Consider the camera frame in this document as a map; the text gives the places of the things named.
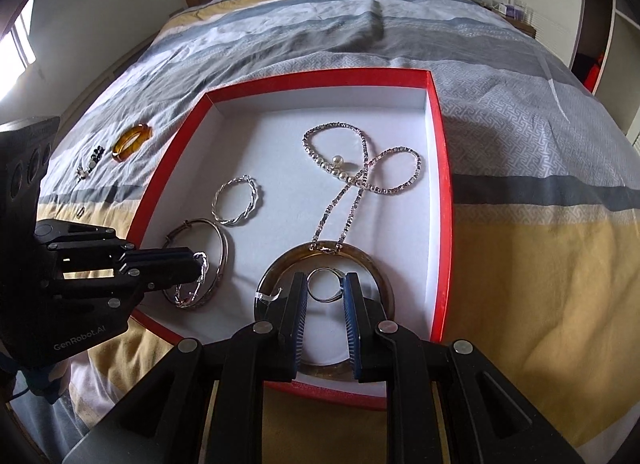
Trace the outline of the thin gold bangle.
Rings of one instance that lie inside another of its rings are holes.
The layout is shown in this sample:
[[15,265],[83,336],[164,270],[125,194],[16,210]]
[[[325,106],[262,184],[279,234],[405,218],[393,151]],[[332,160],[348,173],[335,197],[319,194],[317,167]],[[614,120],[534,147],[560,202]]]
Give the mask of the thin gold bangle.
[[218,260],[213,264],[205,252],[196,252],[194,259],[201,265],[201,275],[190,288],[184,290],[184,284],[176,284],[168,290],[163,290],[164,299],[172,306],[181,310],[194,310],[203,307],[213,297],[224,277],[224,270],[228,264],[229,243],[226,234],[212,220],[195,218],[183,221],[180,226],[173,228],[165,236],[163,248],[171,247],[177,236],[191,230],[194,226],[209,226],[214,230],[220,243]]

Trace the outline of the silver charm pendant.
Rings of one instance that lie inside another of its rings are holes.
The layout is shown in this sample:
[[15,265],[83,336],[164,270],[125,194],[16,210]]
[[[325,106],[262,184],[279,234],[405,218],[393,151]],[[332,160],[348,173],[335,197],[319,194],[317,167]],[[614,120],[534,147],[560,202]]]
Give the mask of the silver charm pendant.
[[78,180],[84,180],[89,177],[90,172],[84,169],[81,165],[76,168],[76,177]]

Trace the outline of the amber resin bangle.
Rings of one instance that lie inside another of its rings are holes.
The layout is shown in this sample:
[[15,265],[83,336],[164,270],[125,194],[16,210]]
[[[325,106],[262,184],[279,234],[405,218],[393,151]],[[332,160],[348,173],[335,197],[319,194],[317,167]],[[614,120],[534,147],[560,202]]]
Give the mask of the amber resin bangle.
[[112,146],[112,159],[117,163],[127,161],[151,136],[152,128],[147,124],[137,124],[128,128]]

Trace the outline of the wide gold bangle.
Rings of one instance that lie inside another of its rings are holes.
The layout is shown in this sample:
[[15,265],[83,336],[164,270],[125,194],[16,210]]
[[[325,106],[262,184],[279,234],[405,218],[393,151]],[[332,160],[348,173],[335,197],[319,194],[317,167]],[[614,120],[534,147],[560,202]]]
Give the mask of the wide gold bangle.
[[254,298],[254,318],[264,320],[272,302],[288,294],[293,276],[303,273],[307,285],[318,285],[307,295],[304,340],[298,370],[327,380],[348,380],[347,333],[341,278],[354,272],[364,297],[380,302],[391,318],[394,293],[386,275],[363,250],[334,241],[308,242],[287,250],[266,270]]

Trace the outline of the red white shallow box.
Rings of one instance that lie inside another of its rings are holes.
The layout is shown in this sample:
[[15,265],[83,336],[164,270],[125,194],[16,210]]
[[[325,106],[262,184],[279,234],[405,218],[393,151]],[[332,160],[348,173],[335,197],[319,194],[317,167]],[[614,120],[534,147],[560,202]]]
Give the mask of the red white shallow box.
[[[230,259],[213,298],[193,311],[147,294],[134,312],[168,343],[224,340],[254,317],[262,275],[287,250],[346,236],[386,275],[396,322],[439,342],[452,262],[452,195],[433,75],[410,68],[338,68],[280,75],[209,91],[179,127],[155,169],[128,238],[158,247],[185,220],[232,217]],[[177,243],[219,255],[209,226]]]

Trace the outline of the striped duvet bed cover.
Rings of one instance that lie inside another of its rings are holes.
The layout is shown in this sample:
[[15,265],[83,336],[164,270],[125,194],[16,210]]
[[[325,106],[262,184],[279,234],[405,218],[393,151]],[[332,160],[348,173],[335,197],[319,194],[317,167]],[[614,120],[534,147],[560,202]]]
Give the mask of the striped duvet bed cover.
[[[433,75],[454,198],[446,335],[477,343],[584,461],[634,462],[638,152],[554,54],[472,0],[213,0],[184,10],[63,138],[39,216],[128,231],[203,94],[332,68]],[[112,146],[137,124],[151,138],[115,162]]]

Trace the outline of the bright window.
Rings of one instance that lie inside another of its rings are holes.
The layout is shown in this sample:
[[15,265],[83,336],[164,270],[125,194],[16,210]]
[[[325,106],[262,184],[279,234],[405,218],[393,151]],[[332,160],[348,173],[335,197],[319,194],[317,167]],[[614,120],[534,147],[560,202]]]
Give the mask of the bright window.
[[9,94],[18,79],[36,62],[36,55],[29,40],[34,1],[26,2],[14,24],[1,39],[0,99]]

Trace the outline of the red object in wardrobe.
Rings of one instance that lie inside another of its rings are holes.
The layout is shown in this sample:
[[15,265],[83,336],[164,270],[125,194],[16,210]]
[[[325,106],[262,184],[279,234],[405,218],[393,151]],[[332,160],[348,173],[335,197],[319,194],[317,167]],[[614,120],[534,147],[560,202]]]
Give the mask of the red object in wardrobe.
[[596,90],[598,80],[600,78],[602,65],[604,62],[604,54],[599,54],[596,58],[586,57],[587,71],[584,78],[584,86],[593,92]]

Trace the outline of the wooden nightstand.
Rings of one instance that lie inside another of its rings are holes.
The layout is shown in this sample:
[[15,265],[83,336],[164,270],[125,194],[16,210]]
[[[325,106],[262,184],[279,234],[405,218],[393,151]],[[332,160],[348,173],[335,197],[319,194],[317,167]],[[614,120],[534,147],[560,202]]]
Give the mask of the wooden nightstand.
[[503,18],[503,20],[505,20],[506,22],[510,23],[518,31],[525,34],[526,36],[529,36],[532,39],[536,38],[537,31],[536,31],[536,28],[533,27],[533,25],[530,25],[520,20],[510,18],[510,16],[506,16],[505,14],[499,13],[499,16],[500,18]]

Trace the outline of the items on nightstand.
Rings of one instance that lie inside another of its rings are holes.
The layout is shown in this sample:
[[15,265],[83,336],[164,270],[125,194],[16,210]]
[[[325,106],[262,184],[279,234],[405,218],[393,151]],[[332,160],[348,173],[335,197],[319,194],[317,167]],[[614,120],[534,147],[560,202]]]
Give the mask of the items on nightstand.
[[532,22],[533,11],[526,6],[497,2],[496,0],[480,0],[480,3],[492,12],[498,13],[499,16],[526,24]]

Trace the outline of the white wardrobe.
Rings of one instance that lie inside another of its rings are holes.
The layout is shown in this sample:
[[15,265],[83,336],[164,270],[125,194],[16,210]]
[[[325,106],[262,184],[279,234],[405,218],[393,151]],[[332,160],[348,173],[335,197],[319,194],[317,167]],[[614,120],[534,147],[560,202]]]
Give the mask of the white wardrobe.
[[639,146],[639,21],[626,0],[513,0],[533,11],[536,39],[584,84],[586,57],[604,54],[594,96]]

